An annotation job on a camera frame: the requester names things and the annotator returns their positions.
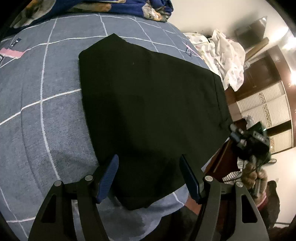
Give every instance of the bolt head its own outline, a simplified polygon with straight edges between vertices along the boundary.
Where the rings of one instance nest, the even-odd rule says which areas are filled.
[[[93,176],[92,175],[87,175],[84,179],[86,181],[91,181],[93,179]]]
[[[54,182],[54,185],[56,187],[60,186],[61,184],[62,184],[62,181],[60,181],[60,180],[57,180],[57,181]]]
[[[206,179],[208,182],[213,181],[213,178],[212,178],[211,176],[206,176],[205,179]]]
[[[236,182],[236,185],[239,187],[239,188],[242,188],[244,186],[244,184],[242,182]]]

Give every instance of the black cloth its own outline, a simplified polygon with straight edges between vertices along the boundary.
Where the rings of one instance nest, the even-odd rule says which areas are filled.
[[[266,229],[269,230],[276,224],[280,212],[280,202],[279,196],[276,192],[275,181],[269,181],[267,183],[266,193],[268,201],[262,210],[260,210],[260,215],[263,219]]]
[[[184,185],[228,138],[232,123],[219,76],[112,34],[79,54],[82,101],[99,163],[114,154],[113,182],[129,210],[148,207]]]

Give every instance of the bed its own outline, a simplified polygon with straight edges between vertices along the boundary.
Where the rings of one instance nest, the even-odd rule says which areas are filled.
[[[112,33],[208,69],[186,53],[186,44],[194,47],[174,25],[131,15],[61,15],[4,38],[0,49],[21,38],[12,49],[25,52],[0,64],[0,211],[21,241],[54,181],[78,181],[98,166],[83,114],[78,55]],[[147,209],[127,211],[113,196],[98,208],[110,240],[141,240],[187,197],[184,185]],[[83,240],[75,202],[73,215]]]

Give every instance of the pink stripe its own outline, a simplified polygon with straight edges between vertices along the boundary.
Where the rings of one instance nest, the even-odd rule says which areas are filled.
[[[192,50],[192,49],[189,47],[189,45],[187,45],[187,44],[185,44],[185,45],[186,45],[186,47],[189,48],[193,53],[195,53],[194,50]]]
[[[3,55],[3,56],[11,57],[11,58],[20,58],[20,57],[22,57],[24,52],[2,48],[0,50],[0,54]]]
[[[262,200],[259,204],[256,205],[257,208],[260,207],[260,205],[265,201],[266,197],[267,197],[267,196],[266,196],[266,192],[265,192],[265,193],[264,193],[263,200]]]

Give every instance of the white patterned cloth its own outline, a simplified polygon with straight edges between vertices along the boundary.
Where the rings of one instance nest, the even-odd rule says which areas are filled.
[[[201,34],[185,33],[212,72],[221,77],[226,90],[230,85],[237,91],[244,82],[244,48],[227,39],[218,29],[208,39]]]
[[[242,176],[242,171],[248,163],[249,162],[246,160],[237,158],[237,167],[239,168],[239,171],[229,173],[226,177],[222,178],[222,181],[227,184],[234,184],[238,181],[241,182],[242,180],[240,177]]]

